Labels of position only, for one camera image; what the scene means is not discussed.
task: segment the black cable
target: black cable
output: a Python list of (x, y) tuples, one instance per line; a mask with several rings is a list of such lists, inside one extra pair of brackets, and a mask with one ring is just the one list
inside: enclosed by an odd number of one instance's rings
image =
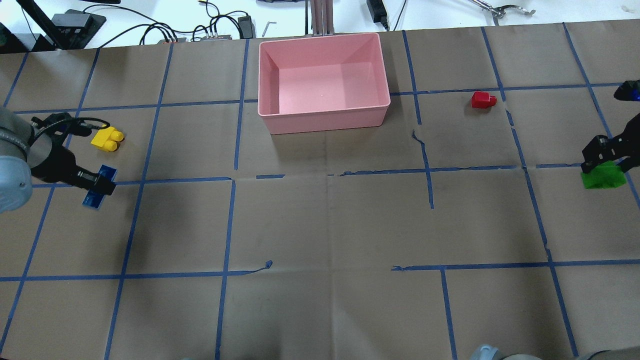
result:
[(234, 10), (234, 11), (232, 11), (232, 12), (230, 12), (230, 13), (226, 13), (225, 15), (231, 15), (231, 14), (233, 14), (233, 13), (243, 13), (243, 14), (244, 14), (244, 16), (249, 16), (249, 13), (248, 13), (248, 12), (246, 12), (246, 11), (244, 11), (244, 10)]
[(111, 124), (108, 121), (102, 120), (102, 119), (96, 119), (95, 117), (74, 117), (71, 119), (64, 119), (64, 120), (60, 120), (60, 121), (56, 121), (51, 125), (47, 125), (45, 127), (40, 128), (40, 130), (36, 133), (36, 135), (33, 135), (33, 137), (29, 140), (29, 144), (33, 145), (36, 140), (38, 138), (40, 138), (42, 136), (42, 134), (45, 133), (45, 131), (49, 130), (52, 127), (58, 126), (60, 124), (64, 124), (66, 122), (76, 122), (78, 120), (81, 121), (96, 121), (96, 122), (101, 122), (104, 124), (104, 126), (99, 127), (96, 125), (91, 125), (91, 124), (86, 124), (86, 126), (90, 129), (94, 129), (94, 130), (101, 130), (101, 129), (106, 129), (107, 127), (111, 126)]
[(214, 8), (216, 8), (216, 11), (218, 12), (218, 15), (220, 15), (220, 9), (214, 4), (214, 3), (210, 3), (209, 0), (198, 0), (199, 3), (204, 4), (205, 9), (207, 10), (207, 15), (209, 17), (213, 17), (210, 13), (209, 13), (209, 5), (213, 6)]
[(394, 31), (398, 27), (398, 22), (400, 22), (400, 18), (402, 17), (402, 12), (404, 11), (404, 6), (406, 5), (406, 0), (402, 3), (402, 8), (400, 9), (400, 14), (398, 14), (398, 19), (396, 20), (396, 25), (394, 26)]
[(198, 31), (198, 28), (202, 28), (204, 29), (204, 32), (207, 33), (207, 36), (209, 36), (209, 31), (207, 30), (207, 27), (204, 25), (197, 25), (195, 28), (193, 28), (193, 32), (191, 34), (191, 41), (194, 42), (196, 40), (196, 31)]
[(174, 40), (174, 41), (178, 41), (178, 35), (175, 34), (175, 31), (171, 28), (171, 26), (163, 23), (163, 22), (154, 22), (153, 24), (151, 24), (150, 26), (162, 26), (164, 27), (164, 31), (167, 32), (166, 36), (170, 39), (170, 40)]
[[(237, 12), (240, 12), (240, 13), (245, 14), (246, 16), (249, 16), (249, 14), (248, 14), (246, 11), (243, 11), (243, 10), (235, 10), (235, 11), (230, 12), (230, 13), (221, 14), (221, 13), (220, 13), (220, 9), (218, 9), (218, 7), (217, 7), (214, 3), (209, 2), (209, 0), (199, 0), (199, 2), (200, 2), (200, 3), (202, 3), (202, 4), (204, 4), (204, 5), (206, 5), (206, 7), (207, 7), (207, 14), (212, 18), (212, 20), (219, 19), (220, 17), (229, 17), (229, 15), (230, 15), (230, 14), (232, 14), (232, 13), (237, 13)], [(208, 7), (209, 7), (209, 5), (213, 6), (213, 7), (216, 9), (216, 11), (218, 11), (218, 15), (216, 15), (216, 16), (211, 16), (211, 14), (210, 14), (210, 13), (209, 13), (209, 11), (208, 11)], [(202, 29), (201, 29), (201, 30), (195, 30), (195, 29), (194, 29), (194, 30), (191, 30), (191, 31), (180, 31), (180, 30), (175, 30), (175, 29), (171, 28), (169, 25), (167, 25), (167, 24), (165, 24), (165, 23), (163, 23), (163, 22), (159, 22), (159, 21), (157, 21), (157, 20), (153, 19), (152, 17), (149, 17), (149, 16), (147, 16), (147, 15), (145, 15), (145, 14), (141, 13), (141, 12), (138, 12), (138, 11), (133, 10), (133, 9), (130, 9), (130, 8), (126, 8), (126, 7), (124, 7), (124, 6), (118, 6), (118, 5), (113, 5), (113, 4), (93, 4), (93, 5), (90, 5), (90, 6), (87, 6), (86, 8), (84, 8), (83, 13), (86, 13), (86, 11), (87, 11), (87, 10), (89, 10), (90, 8), (95, 8), (95, 7), (98, 7), (98, 6), (103, 6), (103, 7), (106, 7), (106, 8), (117, 8), (117, 9), (121, 9), (121, 10), (126, 10), (126, 11), (128, 11), (128, 12), (132, 12), (132, 13), (138, 14), (138, 15), (140, 15), (140, 16), (142, 16), (142, 17), (144, 17), (145, 19), (151, 20), (151, 21), (153, 21), (153, 22), (154, 22), (154, 23), (156, 23), (156, 24), (160, 24), (160, 25), (162, 25), (162, 26), (165, 26), (168, 30), (170, 30), (170, 31), (173, 33), (173, 38), (175, 38), (175, 39), (176, 39), (176, 41), (177, 41), (177, 35), (176, 35), (176, 33), (178, 33), (178, 34), (191, 34), (191, 38), (192, 38), (192, 39), (195, 39), (195, 35), (196, 35), (196, 33), (200, 32), (200, 31), (205, 31), (205, 32), (207, 32), (207, 30), (206, 30), (206, 26), (204, 26), (204, 25), (202, 25), (202, 26), (197, 26), (197, 27), (196, 27), (196, 28), (200, 28), (200, 27), (202, 27)], [(229, 18), (230, 18), (230, 20), (234, 23), (234, 26), (235, 26), (235, 27), (236, 27), (236, 29), (238, 30), (238, 33), (240, 34), (240, 37), (242, 37), (242, 31), (241, 31), (241, 29), (240, 29), (240, 25), (237, 23), (237, 21), (236, 21), (235, 19), (233, 19), (233, 18), (231, 18), (231, 17), (229, 17)], [(212, 22), (209, 22), (209, 27), (210, 27), (211, 31), (213, 32)]]
[(103, 48), (103, 47), (107, 46), (110, 42), (112, 42), (112, 41), (116, 40), (116, 39), (117, 39), (117, 38), (119, 38), (120, 36), (124, 35), (125, 33), (129, 32), (129, 31), (131, 31), (131, 30), (133, 30), (133, 29), (137, 29), (137, 28), (139, 28), (140, 26), (150, 26), (150, 25), (151, 25), (151, 24), (139, 24), (139, 25), (131, 26), (129, 29), (126, 29), (125, 31), (123, 31), (123, 32), (121, 32), (121, 33), (117, 34), (116, 36), (114, 36), (113, 38), (111, 38), (111, 40), (109, 40), (109, 41), (105, 42), (104, 44), (102, 44), (102, 45), (98, 46), (98, 49), (100, 49), (100, 48)]
[(150, 25), (145, 30), (145, 33), (142, 34), (142, 37), (140, 38), (140, 42), (138, 43), (138, 45), (145, 45), (145, 38), (147, 37), (147, 34), (149, 33), (149, 31), (151, 31), (153, 29), (158, 29), (162, 33), (162, 35), (164, 37), (164, 42), (169, 42), (169, 38), (166, 36), (166, 33), (165, 33), (166, 29), (163, 29), (162, 27), (157, 26), (157, 25)]
[(118, 9), (122, 9), (122, 10), (127, 10), (127, 11), (132, 12), (132, 13), (137, 13), (138, 15), (140, 15), (140, 16), (146, 18), (146, 19), (149, 19), (149, 20), (151, 20), (153, 22), (157, 22), (157, 20), (152, 19), (152, 18), (146, 16), (145, 14), (143, 14), (141, 12), (137, 12), (136, 10), (133, 10), (133, 9), (130, 9), (130, 8), (126, 8), (124, 6), (111, 5), (111, 4), (95, 4), (95, 5), (87, 6), (86, 8), (84, 8), (84, 10), (82, 12), (86, 13), (87, 10), (89, 10), (90, 8), (95, 8), (96, 6), (105, 6), (105, 7), (108, 7), (108, 8), (118, 8)]
[(238, 30), (238, 34), (240, 34), (240, 37), (243, 37), (242, 30), (240, 29), (240, 25), (238, 24), (238, 22), (227, 14), (213, 17), (211, 21), (209, 21), (209, 30), (211, 30), (214, 34), (218, 34), (218, 20), (220, 19), (228, 19)]
[(173, 37), (174, 38), (177, 38), (177, 35), (175, 33), (186, 33), (186, 34), (191, 33), (190, 31), (175, 31), (174, 29), (171, 28), (171, 26), (169, 26), (169, 25), (167, 25), (167, 24), (165, 24), (163, 22), (159, 22), (158, 20), (155, 20), (152, 17), (149, 17), (149, 16), (147, 16), (147, 15), (141, 13), (141, 12), (138, 12), (136, 10), (133, 10), (133, 9), (130, 9), (130, 8), (126, 8), (124, 6), (118, 6), (118, 5), (112, 5), (112, 4), (94, 4), (94, 5), (87, 6), (86, 8), (84, 8), (84, 10), (82, 12), (86, 13), (86, 11), (88, 9), (95, 8), (96, 6), (104, 6), (106, 8), (117, 8), (117, 9), (127, 10), (128, 12), (132, 12), (132, 13), (138, 14), (138, 15), (144, 17), (145, 19), (153, 21), (154, 24), (160, 24), (160, 25), (166, 27), (168, 30), (170, 30), (173, 33)]
[(27, 26), (29, 26), (29, 32), (31, 33), (33, 40), (38, 41), (38, 39), (36, 39), (36, 35), (33, 33), (33, 30), (31, 30), (31, 24), (29, 23), (29, 19), (27, 19), (27, 14), (24, 13), (23, 7), (20, 7), (20, 9), (22, 10), (22, 15), (24, 16), (24, 20), (27, 22)]

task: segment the blue painter's tape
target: blue painter's tape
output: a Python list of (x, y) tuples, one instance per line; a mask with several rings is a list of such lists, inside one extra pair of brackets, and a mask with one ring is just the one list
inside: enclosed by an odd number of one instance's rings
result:
[(409, 64), (409, 75), (411, 76), (411, 87), (413, 89), (413, 93), (416, 92), (415, 87), (415, 75), (413, 73), (413, 62), (411, 61), (411, 51), (409, 50), (409, 40), (406, 38), (406, 31), (402, 30), (402, 38), (404, 40), (404, 51), (406, 52), (406, 61)]
[(18, 72), (15, 74), (15, 78), (13, 79), (13, 83), (11, 83), (11, 87), (9, 88), (9, 92), (6, 94), (6, 98), (4, 99), (4, 107), (6, 108), (9, 105), (9, 100), (11, 99), (11, 94), (13, 94), (13, 89), (15, 89), (15, 85), (18, 83), (18, 79), (20, 78), (20, 74), (22, 74), (22, 70), (24, 69), (24, 64), (27, 62), (27, 58), (29, 57), (29, 53), (24, 53), (22, 57), (22, 62), (20, 63), (20, 67), (18, 68)]
[(602, 114), (602, 110), (600, 109), (600, 105), (598, 104), (598, 99), (596, 99), (596, 94), (593, 92), (593, 89), (591, 87), (591, 83), (589, 82), (589, 78), (587, 77), (587, 72), (584, 70), (584, 67), (582, 66), (582, 62), (580, 61), (580, 58), (578, 57), (578, 52), (575, 50), (575, 46), (573, 45), (573, 40), (571, 40), (571, 35), (569, 34), (569, 29), (566, 27), (565, 23), (562, 23), (562, 26), (564, 28), (564, 35), (566, 36), (566, 40), (569, 42), (569, 47), (571, 48), (571, 52), (573, 53), (573, 57), (575, 58), (575, 62), (578, 65), (578, 68), (580, 69), (580, 73), (582, 74), (582, 77), (584, 78), (584, 82), (587, 86), (587, 89), (589, 90), (589, 95), (591, 96), (591, 100), (593, 101), (593, 105), (596, 107), (596, 111), (598, 112), (598, 116), (600, 117), (600, 121), (602, 122), (602, 126), (604, 126), (605, 131), (607, 132), (607, 136), (612, 138), (613, 135), (611, 134), (611, 130), (609, 130), (609, 126), (607, 125), (607, 122), (604, 120), (604, 115)]
[(447, 270), (473, 270), (473, 269), (510, 269), (510, 268), (542, 268), (549, 263), (502, 263), (502, 264), (456, 264), (445, 265)]
[(640, 259), (555, 261), (554, 266), (638, 265)]
[(155, 108), (156, 106), (157, 106), (156, 104), (122, 105), (122, 106), (100, 106), (100, 107), (97, 107), (97, 108), (82, 108), (82, 111), (146, 109), (146, 108)]
[(220, 104), (237, 104), (240, 100), (219, 100), (219, 101), (194, 101), (194, 102), (171, 102), (169, 104), (160, 104), (162, 108), (171, 108), (173, 106), (193, 106), (193, 105), (220, 105)]
[(423, 168), (404, 168), (395, 170), (360, 170), (356, 172), (345, 171), (339, 176), (353, 176), (353, 175), (378, 175), (378, 174), (415, 174), (425, 172)]
[(18, 301), (20, 300), (20, 296), (22, 295), (22, 288), (24, 287), (24, 282), (29, 273), (29, 268), (31, 267), (31, 262), (33, 260), (33, 254), (36, 251), (36, 247), (38, 247), (38, 241), (40, 239), (40, 234), (42, 233), (42, 227), (44, 226), (44, 220), (47, 218), (47, 212), (49, 211), (49, 206), (51, 205), (51, 199), (53, 198), (53, 191), (55, 189), (51, 188), (49, 190), (49, 196), (47, 198), (47, 202), (44, 205), (44, 210), (42, 211), (42, 216), (40, 217), (40, 222), (38, 223), (38, 229), (36, 230), (36, 236), (33, 239), (33, 244), (31, 244), (31, 250), (29, 251), (29, 256), (27, 257), (27, 262), (24, 265), (24, 270), (22, 271), (22, 277), (20, 278), (20, 284), (18, 285), (18, 290), (15, 293), (15, 297), (13, 298), (13, 304), (11, 306), (11, 310), (9, 311), (9, 317), (6, 321), (6, 325), (4, 326), (4, 331), (2, 334), (2, 338), (0, 338), (0, 354), (2, 354), (4, 343), (6, 341), (6, 337), (9, 334), (9, 328), (11, 327), (11, 322), (13, 321), (13, 315), (15, 314), (15, 310), (18, 307)]
[(116, 292), (116, 300), (113, 305), (113, 313), (111, 315), (111, 325), (109, 325), (109, 334), (107, 335), (107, 344), (104, 350), (104, 360), (109, 359), (111, 353), (111, 343), (113, 342), (113, 332), (115, 331), (116, 321), (118, 320), (118, 309), (120, 308), (120, 299), (122, 298), (122, 288), (124, 287), (124, 275), (127, 273), (127, 265), (129, 264), (129, 256), (131, 255), (131, 244), (133, 242), (133, 234), (138, 222), (138, 214), (140, 213), (140, 203), (142, 200), (142, 194), (145, 188), (145, 180), (147, 179), (147, 170), (149, 168), (149, 159), (151, 157), (151, 150), (154, 144), (154, 137), (156, 135), (156, 127), (158, 122), (158, 115), (160, 113), (160, 105), (164, 95), (164, 88), (166, 86), (166, 79), (169, 74), (169, 66), (171, 64), (171, 57), (173, 54), (173, 44), (169, 45), (169, 55), (167, 56), (166, 65), (164, 67), (164, 75), (162, 85), (160, 86), (160, 95), (158, 96), (158, 102), (156, 106), (156, 114), (154, 115), (154, 122), (151, 126), (151, 135), (149, 136), (149, 143), (147, 145), (147, 154), (145, 155), (145, 164), (142, 169), (142, 183), (138, 190), (138, 196), (136, 198), (136, 206), (133, 209), (133, 219), (131, 220), (131, 228), (129, 229), (129, 237), (127, 239), (127, 246), (124, 252), (124, 260), (122, 261), (122, 268), (120, 270), (120, 280), (118, 281), (118, 290)]
[[(98, 171), (98, 175), (102, 175), (107, 179), (113, 181), (116, 177), (116, 173), (118, 171), (112, 167), (108, 167), (107, 165), (103, 165), (100, 167)], [(93, 190), (89, 190), (84, 197), (84, 201), (82, 201), (82, 205), (88, 206), (93, 209), (100, 209), (100, 205), (102, 205), (102, 200), (104, 200), (103, 193), (97, 193)]]
[(78, 109), (76, 111), (76, 117), (80, 116), (80, 109), (82, 109), (84, 98), (86, 97), (87, 91), (89, 91), (89, 84), (91, 83), (91, 78), (93, 77), (93, 71), (95, 71), (95, 64), (98, 63), (98, 56), (100, 56), (100, 48), (95, 50), (95, 56), (93, 57), (91, 70), (89, 70), (89, 76), (86, 78), (86, 82), (84, 83), (84, 90), (82, 91), (82, 96), (80, 97), (80, 104), (78, 105)]
[(412, 266), (399, 266), (394, 265), (391, 271), (427, 271), (427, 270), (440, 270), (442, 265), (412, 265)]
[(249, 40), (244, 43), (244, 58), (242, 65), (242, 79), (240, 81), (240, 105), (238, 106), (238, 120), (236, 124), (236, 148), (234, 150), (234, 170), (238, 169), (240, 161), (240, 139), (242, 134), (242, 117), (244, 111), (244, 88), (246, 86), (246, 65), (249, 58)]
[(498, 89), (500, 90), (500, 96), (502, 97), (502, 101), (504, 102), (507, 99), (506, 95), (504, 94), (504, 85), (502, 84), (500, 73), (498, 72), (498, 66), (495, 64), (493, 51), (491, 50), (491, 45), (489, 44), (489, 38), (486, 36), (486, 30), (484, 29), (484, 26), (480, 28), (480, 31), (482, 31), (482, 38), (484, 39), (486, 51), (489, 54), (489, 60), (491, 60), (491, 66), (493, 67), (493, 74), (495, 75), (495, 80), (496, 80), (496, 83), (498, 84)]
[[(493, 53), (491, 50), (491, 44), (489, 43), (489, 38), (486, 35), (486, 31), (484, 28), (481, 28), (482, 34), (483, 34), (483, 38), (484, 38), (484, 44), (486, 45), (486, 50), (489, 54), (489, 59), (491, 59), (491, 64), (493, 67), (493, 72), (495, 73), (495, 78), (496, 81), (498, 82), (498, 87), (500, 87), (500, 94), (502, 96), (502, 100), (505, 101), (506, 100), (506, 95), (505, 95), (505, 91), (504, 91), (504, 85), (502, 84), (502, 80), (500, 79), (500, 73), (498, 71), (498, 68), (496, 66), (496, 62), (495, 62), (495, 58), (493, 57)], [(596, 105), (596, 107), (598, 107), (597, 101), (595, 100), (595, 96), (593, 95), (593, 89), (591, 89), (591, 87), (589, 86), (589, 81), (586, 79), (585, 76), (585, 80), (586, 80), (586, 85), (589, 88), (589, 92), (592, 94), (592, 99), (594, 100), (594, 103)], [(547, 247), (547, 234), (545, 232), (545, 228), (544, 225), (542, 224), (542, 217), (540, 215), (540, 209), (538, 208), (538, 201), (536, 200), (536, 194), (533, 191), (533, 186), (531, 184), (531, 177), (529, 176), (529, 171), (527, 170), (527, 164), (524, 158), (524, 153), (522, 152), (522, 146), (520, 145), (520, 141), (518, 139), (518, 133), (516, 132), (516, 129), (514, 127), (514, 122), (513, 122), (513, 118), (511, 116), (511, 112), (509, 112), (509, 110), (506, 110), (507, 113), (507, 118), (509, 119), (509, 124), (511, 125), (511, 132), (513, 134), (513, 140), (516, 143), (516, 147), (518, 148), (518, 155), (520, 156), (520, 161), (522, 162), (522, 168), (524, 170), (524, 176), (525, 179), (527, 181), (527, 187), (529, 189), (529, 196), (531, 198), (531, 203), (533, 205), (534, 208), (534, 212), (536, 214), (536, 220), (538, 221), (538, 228), (540, 230), (540, 236), (542, 237), (542, 242), (544, 245), (544, 249), (545, 252), (547, 253), (547, 262), (549, 265), (549, 268), (551, 270), (551, 274), (554, 280), (554, 286), (556, 288), (556, 295), (558, 298), (558, 303), (560, 305), (560, 310), (562, 312), (562, 316), (563, 316), (563, 321), (564, 321), (564, 327), (566, 329), (566, 333), (569, 339), (569, 344), (571, 345), (571, 349), (573, 352), (573, 355), (575, 357), (578, 356), (578, 351), (577, 351), (577, 347), (575, 346), (575, 340), (573, 338), (573, 332), (571, 330), (571, 325), (569, 323), (569, 318), (568, 315), (566, 314), (566, 307), (564, 305), (564, 298), (562, 296), (562, 291), (560, 289), (560, 285), (557, 281), (557, 276), (556, 276), (556, 269), (553, 266), (553, 258), (551, 256), (551, 250)]]
[(626, 173), (625, 176), (627, 177), (627, 183), (629, 184), (631, 193), (634, 194), (634, 198), (636, 199), (636, 204), (638, 205), (638, 209), (640, 209), (640, 197), (638, 197), (638, 192), (636, 191), (636, 186), (634, 185), (634, 181), (633, 179), (631, 179), (631, 176), (629, 175), (629, 173)]
[(170, 183), (202, 183), (208, 181), (228, 181), (230, 177), (218, 176), (218, 177), (191, 177), (185, 179), (158, 179), (147, 180), (145, 184), (170, 184)]
[(411, 133), (411, 137), (415, 141), (420, 143), (420, 148), (422, 149), (422, 160), (424, 161), (425, 169), (424, 172), (427, 174), (427, 192), (429, 193), (429, 206), (431, 206), (431, 209), (433, 209), (433, 187), (431, 185), (431, 168), (429, 167), (429, 158), (427, 158), (427, 149), (424, 145), (424, 142), (418, 139), (417, 136), (415, 136), (415, 130)]
[(420, 114), (420, 102), (417, 94), (413, 95), (413, 105), (415, 106), (415, 118), (418, 120), (418, 125), (422, 125), (422, 114)]
[(562, 167), (580, 167), (580, 163), (573, 164), (538, 164), (536, 168), (562, 168)]
[(248, 274), (254, 274), (256, 272), (260, 272), (263, 270), (267, 270), (271, 268), (271, 265), (273, 265), (273, 261), (269, 260), (266, 263), (264, 263), (264, 266), (262, 268), (259, 268), (257, 270), (236, 270), (236, 271), (229, 271), (227, 272), (227, 275), (229, 276), (242, 276), (242, 275), (248, 275)]
[(256, 175), (256, 179), (281, 179), (284, 177), (284, 174), (273, 174), (273, 175)]
[(220, 288), (220, 306), (218, 307), (218, 326), (216, 328), (216, 350), (215, 359), (220, 360), (220, 347), (222, 346), (222, 324), (225, 314), (225, 299), (227, 298), (227, 279), (226, 273), (229, 271), (229, 255), (231, 251), (231, 233), (234, 224), (234, 209), (236, 206), (236, 181), (231, 180), (231, 196), (229, 198), (229, 215), (227, 218), (227, 244), (225, 247), (225, 263), (222, 277), (222, 287)]
[(25, 111), (14, 111), (14, 113), (20, 114), (41, 114), (41, 113), (72, 113), (76, 111), (77, 108), (73, 109), (46, 109), (46, 110), (25, 110)]
[(221, 277), (223, 271), (203, 271), (203, 272), (162, 272), (157, 274), (127, 274), (125, 279), (175, 279), (181, 277)]
[(46, 275), (27, 276), (25, 281), (116, 280), (119, 275)]
[(572, 88), (586, 88), (585, 84), (575, 85), (540, 85), (540, 86), (508, 86), (505, 91), (512, 90), (547, 90), (547, 89), (572, 89)]
[(601, 83), (601, 84), (591, 84), (591, 87), (603, 87), (603, 86), (620, 86), (622, 83)]
[(447, 275), (443, 268), (440, 269), (440, 280), (442, 281), (442, 296), (444, 297), (444, 311), (447, 315), (447, 328), (449, 329), (449, 344), (451, 346), (451, 359), (458, 360), (456, 350), (456, 337), (453, 333), (453, 319), (451, 317), (451, 305), (449, 303), (449, 289), (447, 287)]
[(485, 167), (435, 167), (431, 168), (431, 172), (439, 172), (439, 171), (461, 171), (461, 170), (473, 170), (473, 171), (482, 171), (482, 170), (513, 170), (517, 168), (516, 165), (492, 165)]
[(452, 90), (426, 90), (418, 91), (416, 94), (445, 94), (449, 92), (476, 92), (476, 91), (498, 91), (500, 88), (480, 88), (480, 89), (452, 89)]

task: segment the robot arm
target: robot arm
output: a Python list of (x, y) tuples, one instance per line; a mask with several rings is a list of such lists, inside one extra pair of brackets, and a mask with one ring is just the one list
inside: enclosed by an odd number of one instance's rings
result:
[[(88, 123), (101, 122), (102, 127)], [(69, 134), (89, 136), (109, 127), (106, 121), (52, 114), (29, 124), (0, 107), (0, 213), (24, 205), (31, 197), (31, 176), (46, 183), (62, 181), (72, 186), (111, 195), (115, 184), (108, 178), (76, 165), (76, 157), (63, 142)]]
[[(621, 101), (640, 101), (640, 80), (625, 81), (613, 97)], [(618, 136), (595, 136), (582, 150), (582, 156), (584, 162), (580, 166), (585, 174), (606, 161), (624, 157), (618, 164), (622, 172), (640, 166), (640, 114), (629, 120), (625, 130)]]

